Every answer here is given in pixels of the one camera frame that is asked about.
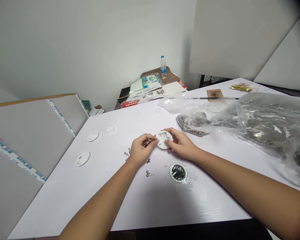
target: white plastic disc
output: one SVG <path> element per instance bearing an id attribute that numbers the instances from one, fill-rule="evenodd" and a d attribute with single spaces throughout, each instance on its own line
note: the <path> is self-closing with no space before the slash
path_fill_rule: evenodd
<path id="1" fill-rule="evenodd" d="M 89 152 L 83 152 L 80 154 L 79 157 L 77 157 L 75 165 L 77 167 L 80 167 L 82 165 L 84 165 L 90 158 L 90 153 Z"/>
<path id="2" fill-rule="evenodd" d="M 173 141 L 173 138 L 172 138 L 171 134 L 168 133 L 167 131 L 161 131 L 161 132 L 157 133 L 156 137 L 159 140 L 158 146 L 162 149 L 168 149 L 169 148 L 169 146 L 164 143 L 165 140 Z"/>
<path id="3" fill-rule="evenodd" d="M 188 178 L 187 169 L 180 163 L 174 163 L 170 167 L 170 176 L 176 182 L 186 182 Z"/>
<path id="4" fill-rule="evenodd" d="M 116 127 L 116 126 L 108 127 L 108 128 L 107 128 L 107 133 L 108 133 L 108 134 L 112 134 L 112 133 L 114 133 L 116 130 L 117 130 L 117 127 Z"/>
<path id="5" fill-rule="evenodd" d="M 93 142 L 94 140 L 96 140 L 99 136 L 99 133 L 97 131 L 94 131 L 92 133 L 89 134 L 87 140 L 88 142 Z"/>

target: wooden tray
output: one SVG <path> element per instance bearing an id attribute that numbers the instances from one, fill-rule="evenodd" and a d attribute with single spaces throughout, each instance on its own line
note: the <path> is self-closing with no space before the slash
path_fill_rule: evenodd
<path id="1" fill-rule="evenodd" d="M 158 76 L 158 78 L 161 81 L 161 85 L 165 85 L 165 84 L 176 82 L 176 81 L 180 80 L 179 77 L 177 77 L 176 75 L 174 75 L 171 72 L 171 70 L 168 66 L 167 66 L 167 77 L 165 79 L 163 79 L 161 77 L 161 68 L 156 68 L 156 69 L 150 70 L 148 72 L 144 72 L 141 74 L 140 77 L 145 77 L 145 76 L 152 75 L 152 74 L 156 74 Z"/>

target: hand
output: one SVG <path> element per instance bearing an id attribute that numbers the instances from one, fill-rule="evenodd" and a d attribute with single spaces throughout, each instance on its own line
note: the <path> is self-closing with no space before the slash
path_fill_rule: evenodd
<path id="1" fill-rule="evenodd" d="M 182 132 L 174 128 L 166 128 L 162 131 L 169 132 L 173 137 L 173 142 L 170 140 L 165 140 L 164 143 L 169 146 L 168 152 L 171 153 L 173 149 L 181 157 L 194 161 L 198 156 L 201 155 L 202 149 L 198 148 L 194 143 Z"/>
<path id="2" fill-rule="evenodd" d="M 152 149 L 158 144 L 157 138 L 150 134 L 143 134 L 140 137 L 136 138 L 132 142 L 130 156 L 128 157 L 127 162 L 140 167 L 148 159 Z"/>

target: blue and white tape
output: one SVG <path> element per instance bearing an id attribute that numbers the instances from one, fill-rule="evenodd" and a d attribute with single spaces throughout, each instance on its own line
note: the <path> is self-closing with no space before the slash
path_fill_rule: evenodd
<path id="1" fill-rule="evenodd" d="M 26 170 L 28 173 L 30 173 L 33 177 L 35 177 L 38 181 L 45 183 L 46 178 L 39 173 L 37 170 L 35 170 L 29 163 L 27 163 L 25 160 L 23 160 L 21 157 L 19 157 L 17 154 L 15 154 L 11 149 L 6 147 L 2 142 L 0 142 L 0 152 L 9 158 L 11 161 L 16 163 L 19 167 Z"/>
<path id="2" fill-rule="evenodd" d="M 66 125 L 67 129 L 71 132 L 71 134 L 74 137 L 76 137 L 77 136 L 76 133 L 72 130 L 72 128 L 70 127 L 69 123 L 62 116 L 61 112 L 58 110 L 58 108 L 56 107 L 56 105 L 54 105 L 54 103 L 50 99 L 47 99 L 47 101 L 51 105 L 52 109 L 57 113 L 57 115 L 59 116 L 59 118 L 62 120 L 62 122 L 64 123 L 64 125 Z"/>
<path id="3" fill-rule="evenodd" d="M 79 102 L 81 103 L 81 106 L 83 107 L 84 112 L 86 113 L 86 115 L 87 115 L 88 117 L 90 117 L 90 116 L 89 116 L 89 113 L 87 113 L 87 110 L 86 110 L 86 108 L 84 107 L 84 105 L 83 105 L 83 103 L 82 103 L 82 101 L 81 101 L 81 99 L 80 99 L 80 97 L 79 97 L 79 95 L 78 95 L 77 93 L 76 93 L 76 96 L 77 96 Z"/>

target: white round disc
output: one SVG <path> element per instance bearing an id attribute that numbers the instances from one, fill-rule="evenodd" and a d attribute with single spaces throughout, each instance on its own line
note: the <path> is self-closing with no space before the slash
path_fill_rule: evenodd
<path id="1" fill-rule="evenodd" d="M 79 157 L 77 157 L 76 161 L 75 161 L 75 165 L 77 167 L 80 167 L 82 165 L 84 165 L 90 158 L 90 153 L 89 152 L 83 152 L 80 154 Z"/>
<path id="2" fill-rule="evenodd" d="M 94 140 L 96 140 L 99 136 L 99 133 L 97 131 L 94 131 L 92 133 L 89 134 L 87 140 L 88 142 L 93 142 Z"/>
<path id="3" fill-rule="evenodd" d="M 161 131 L 161 132 L 157 133 L 156 137 L 159 140 L 158 146 L 162 149 L 168 149 L 169 148 L 169 146 L 164 143 L 165 140 L 173 141 L 173 138 L 172 138 L 171 134 L 168 133 L 167 131 Z"/>
<path id="4" fill-rule="evenodd" d="M 182 179 L 176 179 L 176 178 L 174 178 L 173 176 L 172 176 L 172 174 L 173 174 L 173 172 L 172 172 L 172 169 L 173 169 L 173 167 L 175 166 L 175 165 L 180 165 L 182 168 L 183 168 L 183 170 L 184 170 L 184 177 L 182 178 Z M 174 164 L 172 164 L 171 165 L 171 167 L 170 167 L 170 176 L 171 176 L 171 178 L 173 179 L 173 180 L 175 180 L 176 182 L 185 182 L 186 180 L 187 180 L 187 178 L 188 178 L 188 173 L 187 173 L 187 169 L 185 168 L 185 166 L 183 166 L 182 164 L 180 164 L 180 163 L 174 163 Z"/>

